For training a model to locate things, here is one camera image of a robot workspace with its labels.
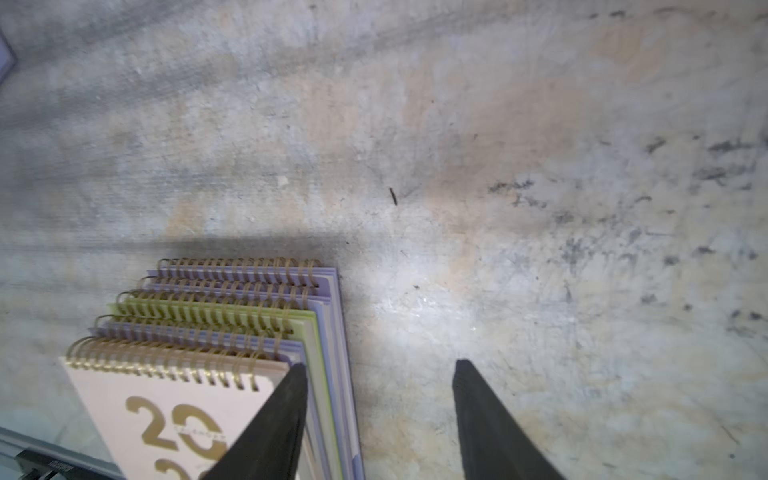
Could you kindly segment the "yellow-green calendar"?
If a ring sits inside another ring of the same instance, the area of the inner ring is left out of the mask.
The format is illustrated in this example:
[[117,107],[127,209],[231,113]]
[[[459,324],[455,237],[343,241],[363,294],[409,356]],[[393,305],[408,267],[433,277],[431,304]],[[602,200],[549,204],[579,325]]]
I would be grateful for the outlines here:
[[123,292],[109,305],[120,316],[170,320],[206,327],[243,327],[262,336],[282,335],[303,343],[319,414],[326,458],[333,479],[344,477],[317,316],[306,310],[263,306],[257,301],[215,300],[191,294]]

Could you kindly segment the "purple calendar front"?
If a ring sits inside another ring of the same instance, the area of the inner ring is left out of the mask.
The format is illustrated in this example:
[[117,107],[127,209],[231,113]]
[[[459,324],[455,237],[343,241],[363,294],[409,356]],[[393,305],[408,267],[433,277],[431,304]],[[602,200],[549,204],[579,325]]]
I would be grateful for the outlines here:
[[138,283],[152,292],[195,292],[238,300],[293,302],[312,311],[325,368],[345,479],[363,479],[355,400],[337,270],[316,260],[162,259]]

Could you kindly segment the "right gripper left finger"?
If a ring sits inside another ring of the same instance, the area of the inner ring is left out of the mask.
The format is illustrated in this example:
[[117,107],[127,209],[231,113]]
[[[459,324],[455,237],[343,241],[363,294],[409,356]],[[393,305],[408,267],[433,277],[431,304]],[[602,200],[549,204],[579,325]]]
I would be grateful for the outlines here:
[[293,479],[298,473],[308,408],[304,364],[288,370],[208,479]]

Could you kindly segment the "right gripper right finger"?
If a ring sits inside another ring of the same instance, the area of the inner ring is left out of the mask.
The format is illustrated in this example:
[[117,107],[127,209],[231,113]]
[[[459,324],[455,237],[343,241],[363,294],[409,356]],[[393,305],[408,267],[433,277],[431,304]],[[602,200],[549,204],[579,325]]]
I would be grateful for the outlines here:
[[467,479],[564,479],[471,361],[456,362],[452,387]]

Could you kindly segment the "pink calendar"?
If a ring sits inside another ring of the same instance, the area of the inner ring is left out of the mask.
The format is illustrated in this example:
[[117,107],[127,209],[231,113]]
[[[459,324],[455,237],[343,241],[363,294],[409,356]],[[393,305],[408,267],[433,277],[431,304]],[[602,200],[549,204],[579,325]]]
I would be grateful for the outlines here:
[[[208,479],[290,367],[260,353],[91,336],[62,366],[127,479]],[[298,473],[319,479],[308,440]]]

